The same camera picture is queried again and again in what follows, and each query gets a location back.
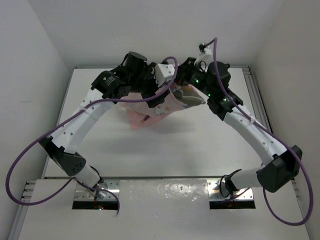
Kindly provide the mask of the pink cartoon pillowcase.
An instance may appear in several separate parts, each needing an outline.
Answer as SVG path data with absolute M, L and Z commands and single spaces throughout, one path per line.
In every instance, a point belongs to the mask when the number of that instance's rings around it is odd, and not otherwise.
M 193 107 L 188 106 L 175 98 L 174 92 L 177 90 L 193 90 L 197 92 L 190 84 L 184 86 L 173 84 L 169 89 L 169 94 L 164 98 L 164 103 L 161 103 L 156 107 L 150 108 L 146 102 L 121 102 L 120 105 L 126 109 L 130 128 L 132 130 L 144 128 L 161 121 L 174 112 Z

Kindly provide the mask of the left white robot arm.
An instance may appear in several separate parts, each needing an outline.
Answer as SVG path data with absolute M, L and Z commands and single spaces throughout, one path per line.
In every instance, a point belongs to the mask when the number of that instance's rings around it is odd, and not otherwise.
M 89 188 L 99 188 L 102 178 L 77 152 L 82 140 L 99 118 L 129 93 L 141 94 L 149 107 L 163 103 L 158 90 L 172 80 L 175 72 L 171 64 L 148 64 L 146 57 L 130 51 L 119 66 L 96 77 L 69 120 L 42 137 L 39 144 L 68 176 Z

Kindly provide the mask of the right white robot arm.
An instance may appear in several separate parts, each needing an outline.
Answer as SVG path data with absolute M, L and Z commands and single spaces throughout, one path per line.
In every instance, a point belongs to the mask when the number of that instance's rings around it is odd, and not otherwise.
M 225 91 L 219 85 L 214 63 L 203 70 L 194 57 L 187 58 L 178 67 L 174 82 L 179 86 L 190 84 L 205 94 L 213 114 L 237 131 L 261 159 L 260 167 L 238 169 L 223 176 L 220 193 L 226 198 L 241 189 L 260 187 L 275 193 L 298 175 L 300 167 L 296 158 L 302 157 L 302 150 L 297 145 L 287 150 L 263 131 L 263 126 L 253 118 L 243 101 L 228 88 L 231 79 L 229 65 L 218 62 L 217 66 Z

